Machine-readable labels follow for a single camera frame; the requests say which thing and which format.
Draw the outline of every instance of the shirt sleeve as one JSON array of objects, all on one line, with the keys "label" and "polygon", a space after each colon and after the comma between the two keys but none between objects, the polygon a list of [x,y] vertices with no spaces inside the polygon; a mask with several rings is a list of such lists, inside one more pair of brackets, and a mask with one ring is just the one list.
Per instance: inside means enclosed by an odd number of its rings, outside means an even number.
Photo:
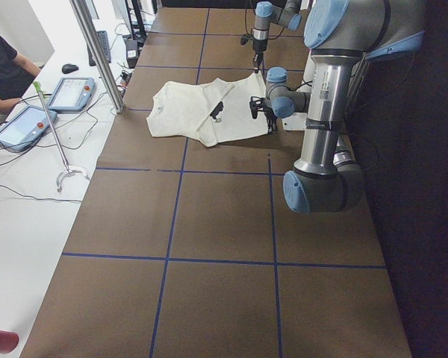
[{"label": "shirt sleeve", "polygon": [[9,60],[13,60],[18,54],[17,50],[14,49],[12,46],[10,46],[10,44],[1,36],[0,36],[0,47],[3,48]]}]

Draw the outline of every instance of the grid line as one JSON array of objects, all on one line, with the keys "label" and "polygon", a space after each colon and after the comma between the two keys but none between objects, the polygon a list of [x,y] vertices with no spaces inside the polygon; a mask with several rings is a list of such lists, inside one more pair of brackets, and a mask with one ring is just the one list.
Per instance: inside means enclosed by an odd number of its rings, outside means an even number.
[{"label": "grid line", "polygon": [[270,222],[272,227],[272,242],[274,256],[274,284],[276,286],[276,318],[277,318],[277,342],[279,344],[279,358],[284,356],[282,351],[282,324],[281,324],[281,299],[279,289],[279,266],[277,256],[277,235],[276,235],[276,215],[274,211],[274,194],[272,183],[272,162],[270,156],[267,158],[269,165],[269,198],[270,198]]},{"label": "grid line", "polygon": [[[210,10],[208,9],[208,14],[207,14],[207,17],[206,17],[206,25],[205,25],[205,29],[204,29],[204,36],[202,38],[202,47],[201,47],[201,56],[199,58],[199,66],[201,66],[201,63],[202,63],[202,55],[203,55],[203,52],[204,52],[206,31],[208,29],[208,22],[209,22],[209,12],[210,12]],[[197,71],[196,84],[199,81],[199,71],[200,71],[200,69],[198,69],[198,71]],[[172,214],[172,223],[171,223],[171,230],[169,232],[169,241],[168,241],[168,246],[167,246],[166,259],[164,261],[163,279],[161,281],[161,288],[160,288],[159,299],[158,299],[158,307],[156,309],[155,326],[154,326],[153,333],[152,333],[151,347],[149,349],[149,358],[153,358],[153,355],[154,355],[154,352],[155,352],[156,337],[158,335],[159,318],[160,318],[160,314],[161,314],[161,304],[163,302],[164,286],[166,285],[167,268],[168,268],[168,265],[169,265],[169,257],[170,257],[170,254],[171,254],[172,238],[174,236],[174,228],[175,228],[176,216],[177,216],[177,213],[178,213],[179,197],[181,195],[181,185],[182,185],[182,179],[184,177],[184,165],[186,163],[186,154],[187,154],[187,144],[188,144],[188,142],[189,142],[189,139],[186,138],[186,143],[184,145],[184,153],[182,154],[181,173],[179,175],[178,192],[176,193],[176,201],[175,201],[175,205],[174,205],[174,212]]]},{"label": "grid line", "polygon": [[[135,68],[141,69],[226,69],[226,70],[235,70],[242,69],[245,71],[254,71],[254,68],[250,67],[207,67],[207,66],[154,66],[154,65],[136,65]],[[286,69],[287,72],[304,72],[303,69]]]},{"label": "grid line", "polygon": [[[185,32],[158,32],[158,31],[149,31],[148,34],[157,34],[157,35],[178,35],[178,36],[201,36],[200,33],[185,33]],[[206,34],[207,36],[228,36],[228,37],[242,37],[242,34]],[[279,38],[282,37],[297,37],[301,38],[303,35],[280,35]]]},{"label": "grid line", "polygon": [[308,267],[318,269],[386,269],[383,265],[347,265],[338,263],[280,263],[273,261],[250,261],[250,260],[214,260],[214,259],[193,259],[186,257],[152,257],[152,256],[133,256],[133,255],[112,255],[112,254],[85,254],[78,252],[63,252],[62,256],[68,257],[92,257],[99,259],[118,259],[118,260],[142,260],[142,261],[168,261],[171,263],[212,263],[224,265],[249,265],[249,266],[278,266],[278,267]]},{"label": "grid line", "polygon": [[[107,167],[98,166],[96,170],[110,170],[110,171],[134,171],[134,172],[152,172],[153,169],[147,168],[117,168],[117,167]],[[212,171],[212,170],[181,170],[181,169],[156,169],[156,172],[161,173],[186,173],[186,174],[219,174],[219,175],[255,175],[255,176],[267,176],[269,173],[264,172],[226,172],[226,171]],[[273,177],[283,177],[285,173],[272,173]]]}]

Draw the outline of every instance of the blue tape line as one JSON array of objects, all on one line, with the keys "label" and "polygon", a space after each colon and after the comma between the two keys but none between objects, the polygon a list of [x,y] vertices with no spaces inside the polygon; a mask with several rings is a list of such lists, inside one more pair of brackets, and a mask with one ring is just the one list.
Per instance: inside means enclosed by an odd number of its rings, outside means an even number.
[{"label": "blue tape line", "polygon": [[210,9],[208,9],[208,15],[206,17],[206,26],[204,27],[204,35],[202,37],[201,57],[199,58],[199,67],[197,69],[196,84],[199,83],[199,75],[201,73],[202,55],[204,54],[204,45],[206,43],[206,33],[208,32],[209,11],[210,11]]},{"label": "blue tape line", "polygon": [[[174,172],[179,173],[180,170],[177,169],[158,169],[158,172]],[[212,170],[184,170],[184,173],[188,174],[224,174],[224,175],[257,175],[257,176],[263,176],[263,175],[269,175],[269,173],[260,173],[260,172],[224,172],[224,171],[212,171]],[[283,174],[272,174],[276,177],[283,177]]]},{"label": "blue tape line", "polygon": [[274,263],[265,261],[245,261],[245,260],[212,260],[212,259],[186,259],[180,257],[172,257],[169,259],[174,263],[223,263],[234,265],[251,265],[251,266],[273,266]]},{"label": "blue tape line", "polygon": [[[202,36],[202,34],[198,33],[185,33],[185,32],[158,32],[158,31],[148,31],[148,34],[157,34],[157,35],[179,35],[179,36]],[[206,34],[208,36],[227,36],[227,37],[242,37],[239,34]],[[302,38],[302,35],[280,35],[279,37],[298,37]]]},{"label": "blue tape line", "polygon": [[124,259],[124,260],[146,260],[146,261],[164,261],[166,259],[165,257],[108,255],[108,254],[80,254],[76,252],[63,252],[62,255],[72,257],[95,257],[99,259]]},{"label": "blue tape line", "polygon": [[136,67],[148,69],[198,69],[195,66],[154,66],[154,65],[136,65]]},{"label": "blue tape line", "polygon": [[154,329],[152,332],[151,347],[149,349],[149,358],[152,358],[153,354],[155,352],[156,336],[158,334],[159,316],[161,314],[161,304],[163,302],[164,286],[166,284],[167,267],[169,265],[169,256],[171,253],[172,238],[174,236],[174,227],[175,227],[175,223],[176,223],[176,216],[178,213],[179,196],[181,194],[182,178],[184,176],[184,172],[182,171],[182,169],[184,168],[184,163],[186,161],[187,143],[188,143],[188,139],[186,139],[186,144],[184,145],[184,153],[182,155],[181,175],[179,175],[178,192],[176,194],[176,201],[174,203],[174,212],[172,213],[171,231],[169,232],[169,241],[167,244],[166,260],[164,261],[163,279],[161,281],[161,287],[159,290],[158,307],[156,309],[155,326],[154,326]]},{"label": "blue tape line", "polygon": [[270,158],[267,158],[267,163],[269,165],[269,195],[270,195],[270,222],[272,224],[272,242],[274,251],[274,281],[276,285],[276,318],[277,318],[277,342],[279,343],[279,358],[284,356],[282,350],[282,324],[281,324],[281,300],[280,300],[280,289],[279,289],[279,267],[278,267],[278,257],[277,257],[277,235],[276,235],[276,215],[274,211],[274,194],[273,194],[273,183],[272,183],[272,163]]},{"label": "blue tape line", "polygon": [[95,257],[105,259],[122,259],[122,260],[158,260],[170,262],[186,262],[186,263],[220,263],[235,265],[252,265],[252,266],[293,266],[293,267],[316,267],[321,269],[386,269],[383,265],[341,265],[334,263],[279,263],[267,261],[246,261],[246,260],[213,260],[213,259],[190,259],[183,257],[152,257],[152,256],[131,256],[131,255],[110,255],[110,254],[85,254],[78,252],[63,252],[63,256],[74,257]]},{"label": "blue tape line", "polygon": [[317,267],[320,269],[387,269],[384,265],[340,265],[334,263],[278,263],[278,266]]},{"label": "blue tape line", "polygon": [[146,168],[113,168],[107,166],[97,166],[96,170],[114,170],[114,171],[128,171],[128,172],[150,172],[151,169]]}]

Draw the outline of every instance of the black shirt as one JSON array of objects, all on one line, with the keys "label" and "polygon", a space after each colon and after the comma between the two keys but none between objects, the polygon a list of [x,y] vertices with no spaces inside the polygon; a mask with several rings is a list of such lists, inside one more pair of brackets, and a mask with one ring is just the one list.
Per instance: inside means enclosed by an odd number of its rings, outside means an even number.
[{"label": "black shirt", "polygon": [[18,98],[33,82],[34,76],[16,65],[16,50],[0,36],[0,99]]}]

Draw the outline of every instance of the brown work surface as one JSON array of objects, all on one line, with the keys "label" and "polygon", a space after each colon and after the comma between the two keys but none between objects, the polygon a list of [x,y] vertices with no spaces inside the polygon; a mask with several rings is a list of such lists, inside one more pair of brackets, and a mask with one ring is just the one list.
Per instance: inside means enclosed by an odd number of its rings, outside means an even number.
[{"label": "brown work surface", "polygon": [[149,352],[164,262],[61,257],[21,357]]},{"label": "brown work surface", "polygon": [[408,358],[387,273],[279,269],[284,357]]},{"label": "brown work surface", "polygon": [[[302,132],[278,121],[213,148],[149,133],[167,81],[250,75],[243,16],[159,11],[23,357],[410,357],[365,199],[307,216],[285,203]],[[283,34],[266,68],[297,87],[308,52]]]}]

